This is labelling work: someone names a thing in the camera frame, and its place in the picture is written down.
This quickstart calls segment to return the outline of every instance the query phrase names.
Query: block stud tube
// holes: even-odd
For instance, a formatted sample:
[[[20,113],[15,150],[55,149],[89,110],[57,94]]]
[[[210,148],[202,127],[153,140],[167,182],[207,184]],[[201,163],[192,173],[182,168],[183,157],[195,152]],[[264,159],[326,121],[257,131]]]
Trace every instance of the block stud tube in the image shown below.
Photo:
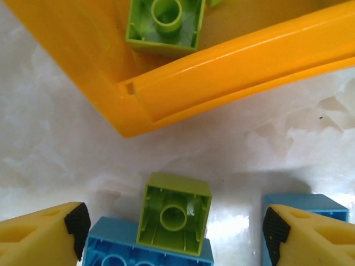
[[[164,198],[160,212],[160,223],[169,231],[183,229],[187,222],[187,201],[184,196],[170,194]]]
[[[179,0],[154,0],[151,15],[160,36],[171,38],[179,34],[182,27],[182,7]]]

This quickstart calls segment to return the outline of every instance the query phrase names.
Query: yellow plastic piece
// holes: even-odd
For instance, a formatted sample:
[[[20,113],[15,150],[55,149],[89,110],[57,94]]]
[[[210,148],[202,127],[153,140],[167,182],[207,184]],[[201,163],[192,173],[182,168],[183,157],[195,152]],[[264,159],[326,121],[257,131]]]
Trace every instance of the yellow plastic piece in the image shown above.
[[[128,0],[3,1],[125,137],[355,65],[355,0],[225,0],[170,64],[126,43]]]
[[[277,266],[355,265],[355,225],[283,205],[270,207],[291,226]]]
[[[75,266],[74,236],[64,218],[72,202],[0,222],[1,266]]]

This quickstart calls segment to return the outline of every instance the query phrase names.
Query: black rubber tip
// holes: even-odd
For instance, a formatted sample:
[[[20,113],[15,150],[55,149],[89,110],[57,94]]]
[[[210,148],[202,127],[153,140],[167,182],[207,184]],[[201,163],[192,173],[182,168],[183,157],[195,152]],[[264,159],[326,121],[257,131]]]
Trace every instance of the black rubber tip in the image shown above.
[[[81,203],[78,207],[73,209],[70,214],[65,217],[64,221],[68,233],[74,235],[74,251],[80,261],[91,226],[88,208],[85,203]]]
[[[262,231],[272,266],[280,260],[280,244],[287,241],[291,227],[271,207],[266,211]]]

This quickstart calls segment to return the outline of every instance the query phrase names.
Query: table surface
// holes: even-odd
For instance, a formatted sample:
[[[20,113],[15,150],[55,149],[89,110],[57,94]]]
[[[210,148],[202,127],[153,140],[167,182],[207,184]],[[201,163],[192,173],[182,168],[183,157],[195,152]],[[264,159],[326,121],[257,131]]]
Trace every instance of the table surface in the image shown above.
[[[355,222],[355,68],[124,139],[1,2],[0,52],[0,221],[68,201],[138,220],[164,171],[210,183],[216,266],[260,265],[265,193],[323,193]]]

